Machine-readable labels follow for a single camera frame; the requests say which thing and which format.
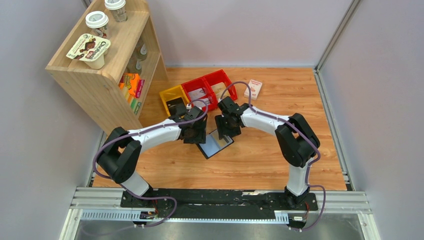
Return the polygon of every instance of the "red bin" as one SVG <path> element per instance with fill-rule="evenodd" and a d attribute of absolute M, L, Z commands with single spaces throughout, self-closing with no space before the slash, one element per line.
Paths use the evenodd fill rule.
<path fill-rule="evenodd" d="M 206 80 L 206 82 L 210 85 L 211 89 L 213 89 L 213 86 L 219 83 L 224 83 L 226 87 L 230 85 L 232 82 L 228 78 L 227 74 L 224 72 L 224 70 L 218 70 L 212 73 L 209 73 L 207 75 L 204 75 L 203 78 Z M 236 87 L 233 85 L 228 89 L 230 98 L 235 101 L 237 100 L 237 91 Z"/>
<path fill-rule="evenodd" d="M 217 108 L 218 101 L 217 101 L 217 98 L 215 97 L 215 93 L 212 90 L 211 86 L 206 82 L 206 80 L 203 77 L 199 77 L 194 80 L 185 82 L 181 84 L 181 86 L 185 92 L 185 95 L 187 95 L 190 101 L 193 101 L 196 99 L 203 99 L 203 100 L 207 99 L 209 100 L 208 111 L 212 111 Z M 201 102 L 194 102 L 193 104 L 195 106 L 197 105 L 198 107 L 203 106 Z"/>

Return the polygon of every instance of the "metal floor panel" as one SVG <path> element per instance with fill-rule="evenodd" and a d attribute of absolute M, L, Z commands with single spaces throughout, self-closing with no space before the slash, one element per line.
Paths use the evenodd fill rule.
<path fill-rule="evenodd" d="M 312 222 L 316 214 L 310 215 Z M 131 226 L 125 221 L 81 221 L 77 240 L 364 240 L 358 215 L 325 214 L 321 222 L 310 231 L 295 232 L 283 224 L 231 224 L 166 222 L 159 226 L 142 229 L 131 228 L 102 237 L 87 236 L 88 233 L 104 234 Z"/>

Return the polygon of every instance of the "orange snack package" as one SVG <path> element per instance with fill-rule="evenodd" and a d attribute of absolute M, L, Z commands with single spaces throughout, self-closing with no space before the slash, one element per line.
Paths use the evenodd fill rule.
<path fill-rule="evenodd" d="M 139 98 L 142 94 L 144 80 L 140 79 L 137 73 L 124 73 L 119 81 L 119 88 L 127 88 L 134 98 Z"/>

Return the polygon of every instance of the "black mounting plate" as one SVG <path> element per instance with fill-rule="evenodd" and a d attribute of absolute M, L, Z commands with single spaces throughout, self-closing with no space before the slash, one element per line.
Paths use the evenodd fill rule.
<path fill-rule="evenodd" d="M 267 192 L 256 195 L 254 190 L 216 190 L 216 189 L 172 189 L 159 188 L 148 191 L 145 197 L 173 197 L 177 208 L 173 218 L 194 219 L 274 219 L 275 210 L 306 211 L 306 204 L 290 208 L 285 200 L 284 192 Z M 317 198 L 308 193 L 305 202 L 310 211 L 317 211 Z M 123 208 L 149 208 L 152 201 L 139 200 L 124 191 L 121 199 Z M 174 201 L 158 200 L 159 217 L 166 217 L 174 207 Z"/>

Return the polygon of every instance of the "white wall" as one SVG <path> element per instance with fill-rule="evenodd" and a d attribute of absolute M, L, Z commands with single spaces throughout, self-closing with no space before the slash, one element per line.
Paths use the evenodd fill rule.
<path fill-rule="evenodd" d="M 315 66 L 351 0 L 147 0 L 167 65 Z"/>
<path fill-rule="evenodd" d="M 423 239 L 424 1 L 364 0 L 322 77 L 381 239 Z"/>
<path fill-rule="evenodd" d="M 56 240 L 100 129 L 44 68 L 85 8 L 18 2 L 0 3 L 0 238 Z"/>

